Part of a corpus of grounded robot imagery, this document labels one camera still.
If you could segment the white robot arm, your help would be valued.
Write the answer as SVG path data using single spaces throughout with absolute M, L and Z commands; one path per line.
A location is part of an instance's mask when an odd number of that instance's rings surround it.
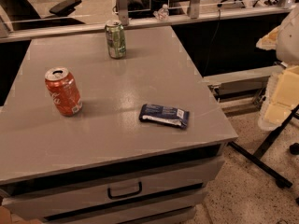
M 273 73 L 268 79 L 258 119 L 262 130 L 274 131 L 299 105 L 299 7 L 260 38 L 256 47 L 274 49 L 277 58 L 286 65 L 282 72 Z

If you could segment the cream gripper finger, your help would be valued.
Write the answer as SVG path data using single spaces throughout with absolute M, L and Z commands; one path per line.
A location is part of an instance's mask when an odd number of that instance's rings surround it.
M 267 35 L 260 38 L 256 44 L 258 49 L 271 50 L 276 49 L 277 39 L 278 39 L 278 30 L 279 27 L 274 28 Z
M 264 131 L 274 131 L 298 105 L 299 66 L 294 65 L 268 79 L 258 126 Z

